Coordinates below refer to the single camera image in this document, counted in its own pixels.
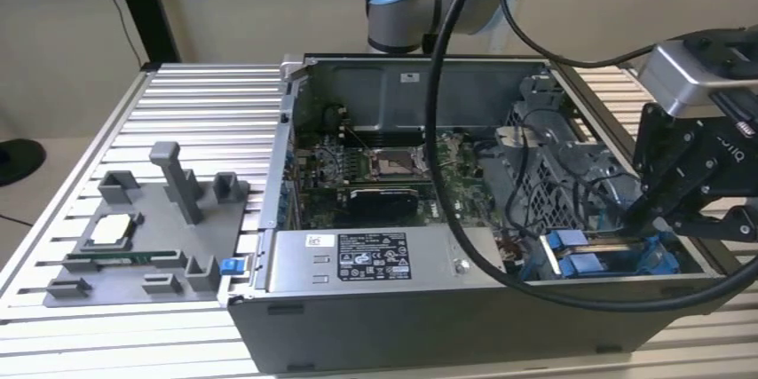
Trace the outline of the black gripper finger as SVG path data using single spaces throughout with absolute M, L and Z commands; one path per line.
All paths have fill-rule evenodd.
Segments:
M 625 209 L 621 236 L 648 234 L 656 219 L 681 235 L 704 234 L 711 218 L 700 214 L 699 188 L 708 176 L 709 125 L 709 118 L 676 118 L 660 104 L 643 105 L 632 157 L 641 194 Z
M 695 212 L 673 212 L 664 216 L 673 233 L 697 239 L 756 242 L 756 208 L 731 207 L 721 218 Z

